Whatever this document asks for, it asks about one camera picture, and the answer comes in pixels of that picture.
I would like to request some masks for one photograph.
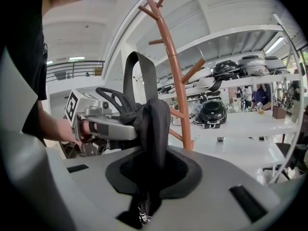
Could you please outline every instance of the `railing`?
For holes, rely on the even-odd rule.
[[[46,82],[102,75],[104,61],[77,61],[47,66]]]

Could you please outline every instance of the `coat rack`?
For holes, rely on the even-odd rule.
[[[187,98],[186,98],[185,84],[205,64],[205,60],[201,58],[197,62],[197,64],[193,68],[191,68],[185,76],[182,75],[176,48],[174,46],[169,29],[159,11],[159,8],[163,6],[162,3],[164,0],[159,0],[158,2],[155,2],[154,0],[147,0],[147,1],[149,3],[151,11],[146,9],[143,6],[139,6],[138,8],[156,21],[159,32],[162,37],[161,39],[150,41],[149,45],[154,45],[154,44],[164,44],[165,45],[167,56],[168,56],[170,66],[171,66],[171,72],[172,72],[173,79],[174,79],[174,86],[175,86],[175,90],[177,94],[177,99],[179,103],[180,111],[174,108],[170,108],[170,112],[172,115],[180,118],[182,135],[179,135],[172,129],[169,130],[169,133],[172,134],[177,139],[179,139],[180,141],[182,141],[183,147],[185,149],[192,150],[194,141],[191,140],[191,128],[190,128],[190,123],[189,123],[188,104],[187,104]]]

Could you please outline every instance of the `black t-shirt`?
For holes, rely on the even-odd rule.
[[[294,94],[293,94],[292,99],[293,99],[293,100],[296,100],[296,101],[299,101],[300,94],[299,94],[298,92],[296,92],[296,89],[297,89],[297,88],[300,88],[300,87],[299,87],[299,81],[298,81],[298,80],[292,81],[292,82],[291,82],[291,88],[292,88],[293,91],[294,91]]]
[[[44,49],[42,0],[6,1],[9,2],[5,10],[5,45],[16,68],[38,95],[38,100],[45,100],[47,53]],[[23,132],[43,141],[38,112],[36,101],[24,124]]]

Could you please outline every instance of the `person in purple shirt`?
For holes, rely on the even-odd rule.
[[[270,85],[257,85],[257,90],[253,90],[251,111],[257,106],[262,110],[269,110],[271,108],[271,94]]]

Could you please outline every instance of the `black slot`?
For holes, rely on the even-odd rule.
[[[68,173],[74,173],[74,172],[78,172],[78,171],[84,170],[86,168],[88,168],[87,165],[81,164],[81,165],[76,165],[76,166],[68,167],[67,171],[68,171]]]
[[[256,222],[267,214],[267,210],[242,185],[229,189],[251,222]]]

